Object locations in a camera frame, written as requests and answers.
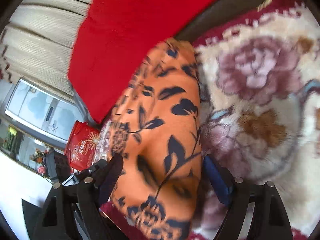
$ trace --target metal pin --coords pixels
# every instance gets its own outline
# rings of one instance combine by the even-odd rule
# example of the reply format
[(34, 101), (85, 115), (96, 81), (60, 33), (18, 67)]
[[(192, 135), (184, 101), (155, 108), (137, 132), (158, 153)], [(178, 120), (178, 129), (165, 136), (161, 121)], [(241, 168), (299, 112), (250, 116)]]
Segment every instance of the metal pin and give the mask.
[(274, 187), (274, 186), (275, 186), (275, 184), (274, 184), (272, 181), (268, 181), (268, 182), (267, 182), (267, 185), (268, 185), (269, 187)]
[(84, 183), (91, 183), (93, 181), (93, 178), (92, 177), (86, 177), (84, 179)]
[(59, 182), (56, 182), (55, 184), (53, 184), (53, 188), (54, 189), (57, 189), (60, 186), (61, 186), (61, 184)]
[(235, 177), (235, 182), (236, 183), (242, 183), (243, 179), (241, 177)]

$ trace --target red snack bag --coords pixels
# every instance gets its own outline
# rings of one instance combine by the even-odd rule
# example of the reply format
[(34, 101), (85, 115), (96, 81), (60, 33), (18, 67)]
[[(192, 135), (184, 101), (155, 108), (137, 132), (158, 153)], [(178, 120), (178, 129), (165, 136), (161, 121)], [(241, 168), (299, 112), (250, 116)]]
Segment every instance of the red snack bag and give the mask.
[(99, 133), (99, 130), (88, 126), (87, 123), (76, 121), (64, 151), (73, 169), (82, 171), (92, 165)]

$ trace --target orange floral fabric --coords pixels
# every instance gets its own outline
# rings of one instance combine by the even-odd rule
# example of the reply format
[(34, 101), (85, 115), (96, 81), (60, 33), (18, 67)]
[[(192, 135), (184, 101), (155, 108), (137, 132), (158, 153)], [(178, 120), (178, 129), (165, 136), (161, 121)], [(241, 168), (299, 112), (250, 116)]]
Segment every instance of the orange floral fabric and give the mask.
[(108, 158), (124, 169), (111, 199), (149, 239), (188, 238), (201, 175), (195, 52), (168, 39), (135, 72), (112, 112)]

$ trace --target orange fabric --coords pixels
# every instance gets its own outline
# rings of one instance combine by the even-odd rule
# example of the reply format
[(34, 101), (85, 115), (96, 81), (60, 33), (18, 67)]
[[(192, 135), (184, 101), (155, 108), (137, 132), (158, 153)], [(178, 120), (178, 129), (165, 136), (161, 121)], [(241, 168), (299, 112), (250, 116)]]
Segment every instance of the orange fabric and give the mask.
[(149, 239), (187, 239), (201, 175), (197, 62), (188, 42), (151, 49), (112, 113), (108, 157), (124, 169), (111, 199)]

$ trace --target floral blanket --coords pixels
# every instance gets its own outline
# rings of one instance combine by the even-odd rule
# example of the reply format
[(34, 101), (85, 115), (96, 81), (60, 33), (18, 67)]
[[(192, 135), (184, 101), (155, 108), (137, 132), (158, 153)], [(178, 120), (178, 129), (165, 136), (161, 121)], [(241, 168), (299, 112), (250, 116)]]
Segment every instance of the floral blanket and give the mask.
[[(309, 236), (320, 217), (320, 27), (301, 0), (273, 0), (195, 44), (213, 111), (202, 129), (234, 176), (272, 180), (292, 228)], [(249, 207), (240, 237), (250, 226)], [(196, 232), (213, 238), (226, 210), (209, 192)]]

